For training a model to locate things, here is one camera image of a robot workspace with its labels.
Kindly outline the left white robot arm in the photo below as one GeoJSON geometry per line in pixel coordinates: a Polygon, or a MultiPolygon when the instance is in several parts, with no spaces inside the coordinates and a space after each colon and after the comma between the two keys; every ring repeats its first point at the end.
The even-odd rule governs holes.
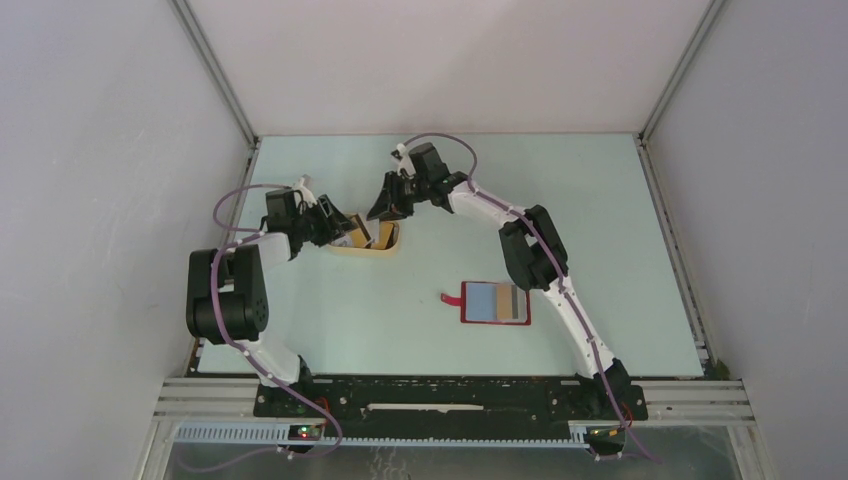
{"type": "Polygon", "coordinates": [[[265,274],[295,259],[304,244],[329,245],[357,225],[327,196],[314,196],[303,186],[272,190],[265,202],[260,227],[247,237],[190,254],[186,325],[197,339],[237,350],[263,384],[282,385],[278,404],[299,417],[314,408],[316,390],[300,379],[307,370],[301,356],[269,346],[265,274]]]}

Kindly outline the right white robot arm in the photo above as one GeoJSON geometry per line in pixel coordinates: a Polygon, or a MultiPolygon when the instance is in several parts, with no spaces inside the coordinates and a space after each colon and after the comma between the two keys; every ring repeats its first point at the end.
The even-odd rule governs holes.
{"type": "Polygon", "coordinates": [[[524,291],[542,292],[572,338],[583,408],[596,418],[616,411],[631,377],[581,304],[569,276],[568,254],[547,209],[520,207],[488,192],[471,174],[450,170],[430,142],[400,143],[391,156],[395,168],[384,175],[367,218],[406,219],[417,204],[428,202],[495,228],[512,282],[524,291]]]}

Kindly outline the beige oval tray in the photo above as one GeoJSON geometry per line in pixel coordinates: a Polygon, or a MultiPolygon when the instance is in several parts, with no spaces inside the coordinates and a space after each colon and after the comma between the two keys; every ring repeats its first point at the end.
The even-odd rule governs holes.
{"type": "Polygon", "coordinates": [[[387,258],[396,253],[400,243],[400,224],[396,221],[367,220],[364,214],[347,213],[354,229],[327,248],[342,256],[387,258]]]}

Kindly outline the red card holder wallet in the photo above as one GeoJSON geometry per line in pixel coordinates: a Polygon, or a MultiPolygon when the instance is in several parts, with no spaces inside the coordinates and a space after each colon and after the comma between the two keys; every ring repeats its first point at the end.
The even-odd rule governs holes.
{"type": "Polygon", "coordinates": [[[459,320],[463,324],[473,325],[506,325],[506,326],[529,326],[532,323],[530,295],[521,290],[523,296],[522,323],[500,322],[495,318],[495,287],[504,282],[478,282],[463,281],[458,296],[447,293],[440,294],[440,301],[448,306],[459,310],[459,320]]]}

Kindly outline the gold black card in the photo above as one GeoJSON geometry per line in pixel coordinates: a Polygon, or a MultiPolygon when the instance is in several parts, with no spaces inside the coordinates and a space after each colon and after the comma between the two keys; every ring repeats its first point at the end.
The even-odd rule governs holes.
{"type": "Polygon", "coordinates": [[[495,318],[500,322],[522,323],[523,296],[514,284],[500,283],[495,287],[495,318]]]}

